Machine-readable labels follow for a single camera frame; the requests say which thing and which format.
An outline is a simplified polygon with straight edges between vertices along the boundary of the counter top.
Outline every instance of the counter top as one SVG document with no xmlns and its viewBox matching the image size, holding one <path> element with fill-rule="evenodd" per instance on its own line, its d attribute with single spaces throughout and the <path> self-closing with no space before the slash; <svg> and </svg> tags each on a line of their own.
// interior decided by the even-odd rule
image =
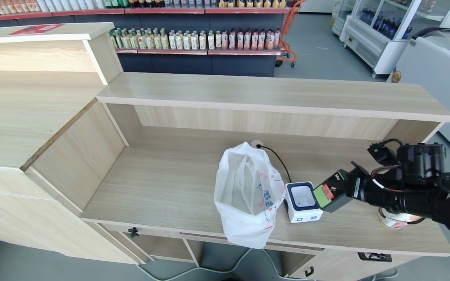
<svg viewBox="0 0 450 281">
<path fill-rule="evenodd" d="M 113 23 L 66 23 L 42 34 L 10 35 L 30 25 L 0 27 L 0 43 L 91 40 L 114 28 Z"/>
<path fill-rule="evenodd" d="M 182 233 L 224 237 L 213 203 L 218 163 L 227 148 L 258 134 L 143 127 L 126 147 L 82 213 L 82 219 L 125 226 L 147 226 Z M 287 135 L 261 135 L 283 159 L 294 182 L 318 184 L 354 160 L 378 166 L 366 152 L 372 142 Z M 270 161 L 286 179 L 274 155 Z M 392 230 L 381 225 L 377 208 L 351 201 L 319 222 L 291 224 L 284 207 L 277 213 L 271 242 L 353 251 L 450 256 L 438 224 L 427 219 Z"/>
<path fill-rule="evenodd" d="M 162 107 L 450 121 L 449 110 L 421 86 L 383 82 L 121 73 L 97 99 Z"/>
<path fill-rule="evenodd" d="M 0 166 L 21 167 L 103 87 L 97 73 L 0 71 Z"/>
</svg>

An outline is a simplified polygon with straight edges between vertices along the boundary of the black cable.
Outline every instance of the black cable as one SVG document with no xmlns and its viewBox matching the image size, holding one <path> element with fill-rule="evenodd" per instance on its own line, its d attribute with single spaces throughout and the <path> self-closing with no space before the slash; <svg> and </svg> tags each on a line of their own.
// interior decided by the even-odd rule
<svg viewBox="0 0 450 281">
<path fill-rule="evenodd" d="M 257 149 L 268 149 L 270 151 L 273 152 L 273 154 L 275 154 L 275 156 L 277 156 L 277 158 L 279 159 L 280 163 L 282 164 L 282 166 L 284 166 L 284 169 L 286 170 L 286 174 L 287 174 L 287 178 L 289 179 L 289 182 L 292 183 L 293 181 L 291 180 L 291 176 L 289 175 L 289 171 L 288 168 L 286 168 L 286 165 L 284 165 L 284 162 L 282 162 L 282 159 L 279 157 L 279 155 L 277 153 L 275 153 L 275 151 L 273 151 L 273 149 L 268 148 L 266 146 L 262 146 L 261 144 L 257 144 Z"/>
<path fill-rule="evenodd" d="M 400 144 L 401 146 L 404 145 L 404 143 L 400 139 L 386 139 L 386 140 L 382 141 L 382 144 L 388 144 L 389 142 L 396 142 L 396 143 Z"/>
</svg>

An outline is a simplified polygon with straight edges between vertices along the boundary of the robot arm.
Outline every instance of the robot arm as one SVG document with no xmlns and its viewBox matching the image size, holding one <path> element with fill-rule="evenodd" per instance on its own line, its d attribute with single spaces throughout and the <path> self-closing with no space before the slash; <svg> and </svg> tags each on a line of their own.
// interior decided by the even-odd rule
<svg viewBox="0 0 450 281">
<path fill-rule="evenodd" d="M 401 144 L 396 154 L 384 146 L 391 141 Z M 442 144 L 409 145 L 392 139 L 372 144 L 368 151 L 384 166 L 369 174 L 352 162 L 355 169 L 344 171 L 346 179 L 331 184 L 337 192 L 391 213 L 432 219 L 450 230 L 450 173 L 444 172 Z"/>
</svg>

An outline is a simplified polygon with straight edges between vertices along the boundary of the sticker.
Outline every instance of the sticker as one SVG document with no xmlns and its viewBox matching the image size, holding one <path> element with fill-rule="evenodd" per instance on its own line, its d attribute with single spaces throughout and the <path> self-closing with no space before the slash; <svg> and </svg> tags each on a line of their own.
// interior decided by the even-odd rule
<svg viewBox="0 0 450 281">
<path fill-rule="evenodd" d="M 357 178 L 357 180 L 355 180 L 354 198 L 357 198 L 359 196 L 360 187 L 361 187 L 361 178 Z"/>
<path fill-rule="evenodd" d="M 60 23 L 57 25 L 31 25 L 30 27 L 26 27 L 8 35 L 41 34 L 53 30 L 57 27 L 61 27 L 62 25 L 64 25 L 64 23 Z"/>
</svg>

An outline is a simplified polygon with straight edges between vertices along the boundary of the red sign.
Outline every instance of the red sign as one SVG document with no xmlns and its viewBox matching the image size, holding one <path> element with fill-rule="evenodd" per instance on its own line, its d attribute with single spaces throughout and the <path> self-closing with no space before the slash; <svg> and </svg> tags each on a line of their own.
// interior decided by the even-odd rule
<svg viewBox="0 0 450 281">
<path fill-rule="evenodd" d="M 64 25 L 64 23 L 59 23 L 56 25 L 31 25 L 30 27 L 26 27 L 22 30 L 15 31 L 8 35 L 41 34 L 50 30 L 54 30 L 55 28 L 61 27 L 62 25 Z"/>
</svg>

